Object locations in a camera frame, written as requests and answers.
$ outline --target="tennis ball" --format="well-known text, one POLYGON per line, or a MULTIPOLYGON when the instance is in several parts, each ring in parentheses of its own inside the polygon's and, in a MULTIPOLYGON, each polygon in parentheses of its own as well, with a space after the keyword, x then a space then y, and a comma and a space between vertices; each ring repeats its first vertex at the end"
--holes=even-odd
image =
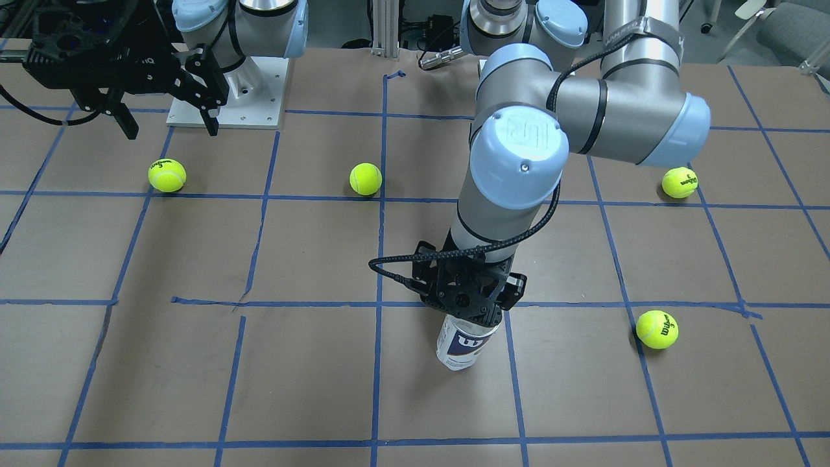
POLYGON ((369 162, 357 164, 349 174, 349 184, 352 189, 363 196, 377 193, 383 183, 380 170, 369 162))
POLYGON ((679 333, 675 318, 661 310, 645 312, 637 319, 637 337, 652 349, 669 347, 679 333))
POLYGON ((182 189, 188 175, 179 162, 172 159, 159 159, 153 162, 147 171, 147 178, 153 188, 164 193, 173 193, 182 189))
POLYGON ((663 191, 675 199, 682 199, 697 189, 697 174, 692 169, 678 167, 663 175, 663 191))

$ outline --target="can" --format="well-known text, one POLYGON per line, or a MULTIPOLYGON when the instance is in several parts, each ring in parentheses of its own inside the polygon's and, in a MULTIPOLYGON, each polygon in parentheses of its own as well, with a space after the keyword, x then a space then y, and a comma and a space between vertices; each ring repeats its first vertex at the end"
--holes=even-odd
POLYGON ((446 315, 438 333, 438 360, 453 371, 463 370, 478 359, 482 347, 499 328, 483 327, 466 320, 446 315))

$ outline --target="white mounting plate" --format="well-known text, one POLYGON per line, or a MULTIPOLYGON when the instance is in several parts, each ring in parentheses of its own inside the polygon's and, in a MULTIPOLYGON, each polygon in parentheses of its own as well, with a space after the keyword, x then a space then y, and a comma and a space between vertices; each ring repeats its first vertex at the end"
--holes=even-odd
MULTIPOLYGON (((252 128, 276 130, 282 121, 285 101, 286 79, 288 78, 287 58, 253 57, 262 73, 266 88, 255 95, 241 96, 233 100, 230 96, 226 106, 219 111, 219 128, 252 128)), ((196 107, 187 102, 173 99, 168 126, 204 128, 202 116, 196 107)))

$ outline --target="gray chair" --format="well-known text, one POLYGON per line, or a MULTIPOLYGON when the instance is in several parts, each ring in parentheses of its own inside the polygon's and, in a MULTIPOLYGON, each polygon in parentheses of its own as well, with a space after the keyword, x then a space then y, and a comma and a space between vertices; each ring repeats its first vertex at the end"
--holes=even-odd
POLYGON ((830 2, 828 0, 784 0, 765 8, 750 0, 735 12, 749 21, 724 49, 723 59, 753 24, 759 23, 756 39, 784 65, 798 66, 804 74, 830 76, 830 2))

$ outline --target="light blue joint cover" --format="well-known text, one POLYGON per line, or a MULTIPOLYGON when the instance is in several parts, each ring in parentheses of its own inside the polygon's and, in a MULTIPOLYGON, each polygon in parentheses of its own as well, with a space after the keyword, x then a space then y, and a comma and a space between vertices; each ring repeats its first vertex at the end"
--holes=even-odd
POLYGON ((222 14, 227 0, 173 0, 173 17, 181 32, 196 31, 222 14))
POLYGON ((305 53, 305 41, 309 35, 309 9, 306 0, 300 0, 297 5, 297 14, 294 16, 294 26, 288 36, 285 58, 302 57, 305 53))
POLYGON ((470 17, 470 0, 464 0, 464 7, 461 9, 461 22, 458 23, 458 37, 461 45, 461 49, 464 52, 470 53, 475 55, 472 51, 472 46, 470 45, 470 32, 467 30, 467 18, 470 17))
POLYGON ((588 32, 588 17, 570 0, 539 0, 536 19, 556 42, 570 48, 581 47, 588 32))
POLYGON ((703 149, 712 115, 703 98, 686 93, 686 102, 660 144, 638 165, 680 167, 703 149))
POLYGON ((476 88, 476 97, 478 97, 478 90, 481 88, 481 83, 483 83, 493 71, 498 70, 512 61, 525 59, 541 61, 547 65, 551 71, 554 69, 554 66, 550 64, 548 56, 539 50, 537 46, 524 43, 508 44, 493 52, 493 54, 490 55, 490 58, 487 59, 487 62, 484 64, 484 68, 481 69, 481 78, 479 79, 478 87, 476 88))
POLYGON ((542 203, 568 161, 568 136, 549 113, 530 106, 494 112, 470 148, 470 172, 479 191, 505 209, 542 203))

